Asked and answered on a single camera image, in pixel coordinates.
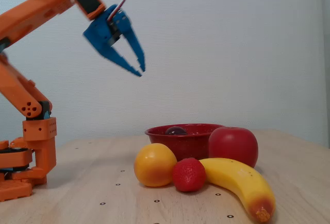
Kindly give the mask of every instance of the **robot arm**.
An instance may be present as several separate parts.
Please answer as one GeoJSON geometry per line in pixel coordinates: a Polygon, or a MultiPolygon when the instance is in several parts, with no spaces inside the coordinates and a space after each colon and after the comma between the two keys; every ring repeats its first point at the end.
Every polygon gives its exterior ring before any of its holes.
{"type": "Polygon", "coordinates": [[[141,76],[112,47],[121,35],[135,52],[142,71],[144,53],[119,5],[106,9],[101,0],[27,0],[0,15],[0,92],[20,111],[23,137],[9,143],[0,141],[0,202],[31,195],[31,187],[46,183],[46,175],[56,165],[56,118],[50,117],[52,104],[8,61],[3,50],[30,32],[77,4],[92,21],[84,36],[99,54],[129,72],[141,76]],[[36,166],[29,168],[32,152],[36,166]]]}

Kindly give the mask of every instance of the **banana tip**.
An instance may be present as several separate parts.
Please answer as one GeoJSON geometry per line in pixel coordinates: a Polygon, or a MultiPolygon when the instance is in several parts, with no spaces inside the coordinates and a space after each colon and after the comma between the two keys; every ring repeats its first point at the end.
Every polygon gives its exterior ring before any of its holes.
{"type": "Polygon", "coordinates": [[[270,219],[270,214],[267,210],[261,209],[257,211],[256,217],[260,222],[267,222],[270,219]]]}

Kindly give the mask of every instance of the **red apple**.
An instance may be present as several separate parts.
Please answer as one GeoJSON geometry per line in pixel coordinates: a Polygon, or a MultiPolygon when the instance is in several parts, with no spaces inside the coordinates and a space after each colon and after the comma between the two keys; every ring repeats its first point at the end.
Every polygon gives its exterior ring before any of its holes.
{"type": "Polygon", "coordinates": [[[254,134],[244,128],[220,127],[208,141],[210,158],[228,158],[254,167],[258,160],[258,142],[254,134]]]}

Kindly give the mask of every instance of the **bowl rim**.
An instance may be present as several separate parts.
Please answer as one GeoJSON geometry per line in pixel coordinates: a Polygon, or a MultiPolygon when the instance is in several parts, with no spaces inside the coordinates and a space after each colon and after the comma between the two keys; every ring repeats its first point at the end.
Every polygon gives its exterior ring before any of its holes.
{"type": "Polygon", "coordinates": [[[216,129],[221,128],[221,127],[225,127],[224,125],[219,125],[219,124],[210,124],[210,123],[188,123],[188,124],[174,124],[174,125],[161,125],[161,126],[156,126],[156,127],[152,127],[147,129],[144,134],[149,135],[149,136],[161,136],[161,137],[196,137],[196,136],[207,136],[207,135],[211,135],[212,132],[208,132],[208,133],[202,133],[202,134],[190,134],[190,135],[162,135],[162,134],[153,134],[150,133],[150,130],[152,129],[156,129],[156,128],[160,128],[160,127],[164,127],[164,126],[176,126],[176,125],[214,125],[217,126],[216,129]]]}

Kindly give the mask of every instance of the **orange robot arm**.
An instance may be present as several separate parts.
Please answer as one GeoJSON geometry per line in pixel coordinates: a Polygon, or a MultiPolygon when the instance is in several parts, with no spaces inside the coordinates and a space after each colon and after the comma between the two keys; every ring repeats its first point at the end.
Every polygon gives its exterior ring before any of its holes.
{"type": "Polygon", "coordinates": [[[100,0],[27,0],[0,15],[0,92],[20,111],[23,121],[23,137],[8,144],[0,142],[0,201],[31,194],[31,186],[46,182],[47,173],[56,165],[56,118],[50,117],[51,102],[8,61],[3,50],[57,14],[76,3],[89,20],[105,10],[100,0]],[[20,148],[14,152],[10,149],[20,148]],[[4,170],[25,168],[32,162],[35,152],[36,166],[10,174],[4,181],[4,170]],[[24,191],[17,191],[20,185],[24,191]]]}

